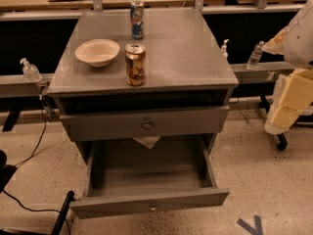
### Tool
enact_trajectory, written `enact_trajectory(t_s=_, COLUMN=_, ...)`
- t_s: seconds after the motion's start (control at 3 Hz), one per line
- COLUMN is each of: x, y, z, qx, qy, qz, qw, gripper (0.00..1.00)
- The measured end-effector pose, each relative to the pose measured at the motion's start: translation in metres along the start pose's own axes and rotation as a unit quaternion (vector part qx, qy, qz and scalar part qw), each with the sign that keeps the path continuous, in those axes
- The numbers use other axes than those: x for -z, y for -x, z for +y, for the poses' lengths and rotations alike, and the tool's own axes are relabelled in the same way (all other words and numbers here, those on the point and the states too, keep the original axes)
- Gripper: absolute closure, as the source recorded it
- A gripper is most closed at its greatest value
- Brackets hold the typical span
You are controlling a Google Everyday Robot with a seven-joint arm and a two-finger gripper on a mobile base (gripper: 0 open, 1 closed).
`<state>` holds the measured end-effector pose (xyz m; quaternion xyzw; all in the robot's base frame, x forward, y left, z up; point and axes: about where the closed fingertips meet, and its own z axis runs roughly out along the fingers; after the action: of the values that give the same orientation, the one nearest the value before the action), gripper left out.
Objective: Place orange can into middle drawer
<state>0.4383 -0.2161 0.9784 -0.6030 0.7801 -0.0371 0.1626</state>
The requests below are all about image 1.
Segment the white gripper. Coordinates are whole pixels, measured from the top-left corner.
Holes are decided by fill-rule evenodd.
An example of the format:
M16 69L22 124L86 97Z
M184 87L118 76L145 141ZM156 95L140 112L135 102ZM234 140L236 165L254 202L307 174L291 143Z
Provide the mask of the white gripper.
M284 54L284 41L287 27L281 29L266 42L263 51L273 55ZM296 69L286 78L286 85L280 98L281 107L271 106L271 121L287 131L303 112L313 103L313 71Z

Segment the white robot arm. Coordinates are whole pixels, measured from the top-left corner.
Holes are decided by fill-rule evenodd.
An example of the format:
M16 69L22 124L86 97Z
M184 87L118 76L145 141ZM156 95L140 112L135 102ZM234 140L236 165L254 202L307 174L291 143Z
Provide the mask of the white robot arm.
M273 93L264 129L281 134L313 103L313 0L308 0L289 24L263 50L283 55L294 66L289 75L280 75Z

